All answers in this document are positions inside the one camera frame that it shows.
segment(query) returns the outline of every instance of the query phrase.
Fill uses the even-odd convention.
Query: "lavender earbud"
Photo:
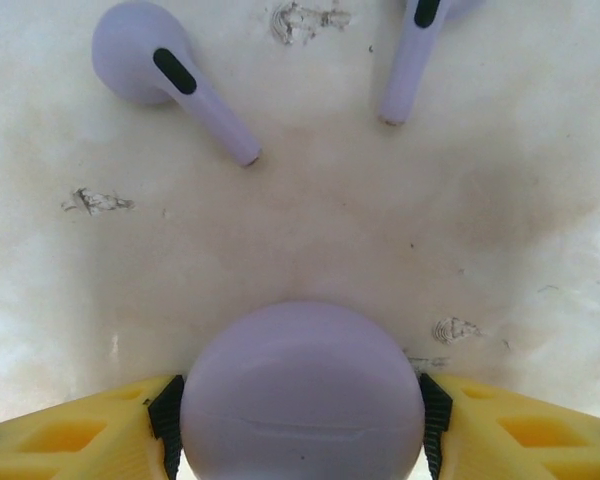
[[[378,116],[389,125],[407,121],[424,69],[447,18],[455,18],[482,0],[407,0],[400,44]]]
[[[93,34],[92,61],[100,80],[123,99],[141,104],[175,99],[239,165],[260,156],[258,141],[193,63],[184,28],[164,8],[144,1],[111,8]]]

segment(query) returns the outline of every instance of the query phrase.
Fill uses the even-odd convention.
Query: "stained white surface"
[[[273,0],[158,3],[265,156],[241,169],[177,106],[99,83],[91,33],[113,1],[0,1],[0,420],[186,371],[287,299],[600,415],[600,0],[449,23],[402,129],[374,116],[399,0],[341,0],[344,31],[292,46]],[[79,188],[135,208],[65,212]],[[436,341],[454,317],[481,335]]]

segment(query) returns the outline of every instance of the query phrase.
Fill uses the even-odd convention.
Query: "earbud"
[[[141,104],[173,98],[238,164],[251,165],[260,156],[258,141],[193,63],[184,28],[164,8],[144,1],[111,8],[93,34],[92,61],[100,80],[119,97]]]
[[[389,125],[407,121],[424,69],[447,18],[471,10],[482,0],[407,0],[400,44],[378,116]]]

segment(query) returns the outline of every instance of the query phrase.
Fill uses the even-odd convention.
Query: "wireless earbud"
[[[407,0],[400,44],[378,115],[383,122],[401,125],[407,121],[444,21],[461,16],[481,2]]]
[[[114,6],[93,34],[93,68],[119,97],[141,104],[175,99],[197,116],[234,160],[248,166],[261,147],[193,63],[180,23],[148,2]]]

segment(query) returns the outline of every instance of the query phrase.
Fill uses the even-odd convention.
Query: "white surface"
[[[248,170],[175,105],[98,82],[113,3],[0,1],[0,420],[186,371],[285,299],[600,415],[600,0],[492,0],[448,24],[400,130],[374,118],[399,0],[341,0],[344,31],[286,47],[275,1],[159,2],[261,139]],[[83,187],[135,209],[65,212]],[[434,340],[449,317],[482,335]]]

